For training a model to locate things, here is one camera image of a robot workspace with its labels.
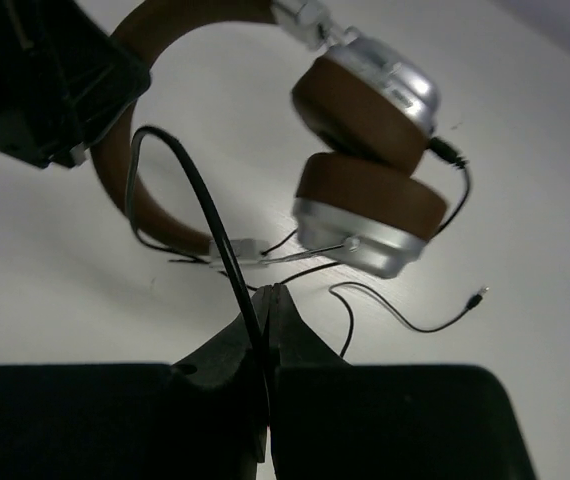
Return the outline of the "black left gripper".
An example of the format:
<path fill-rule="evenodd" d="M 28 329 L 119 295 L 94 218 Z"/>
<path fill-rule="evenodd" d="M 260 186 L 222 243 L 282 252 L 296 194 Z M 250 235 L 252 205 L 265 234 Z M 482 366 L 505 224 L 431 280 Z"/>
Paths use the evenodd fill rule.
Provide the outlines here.
<path fill-rule="evenodd" d="M 0 1 L 0 153 L 45 168 L 86 151 L 151 84 L 74 1 Z"/>

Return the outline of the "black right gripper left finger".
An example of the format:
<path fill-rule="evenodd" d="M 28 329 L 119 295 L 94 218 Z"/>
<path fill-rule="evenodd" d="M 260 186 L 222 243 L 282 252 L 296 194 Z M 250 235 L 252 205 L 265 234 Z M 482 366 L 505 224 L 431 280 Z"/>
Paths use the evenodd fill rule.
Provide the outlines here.
<path fill-rule="evenodd" d="M 0 365 L 0 479 L 252 479 L 267 394 L 243 317 L 175 364 Z"/>

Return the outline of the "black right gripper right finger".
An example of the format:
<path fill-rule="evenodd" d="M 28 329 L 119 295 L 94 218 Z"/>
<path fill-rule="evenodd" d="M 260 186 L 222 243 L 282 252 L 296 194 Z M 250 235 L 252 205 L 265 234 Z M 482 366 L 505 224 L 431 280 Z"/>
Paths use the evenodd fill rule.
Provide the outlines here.
<path fill-rule="evenodd" d="M 532 479 L 509 395 L 474 365 L 351 365 L 270 294 L 280 479 Z"/>

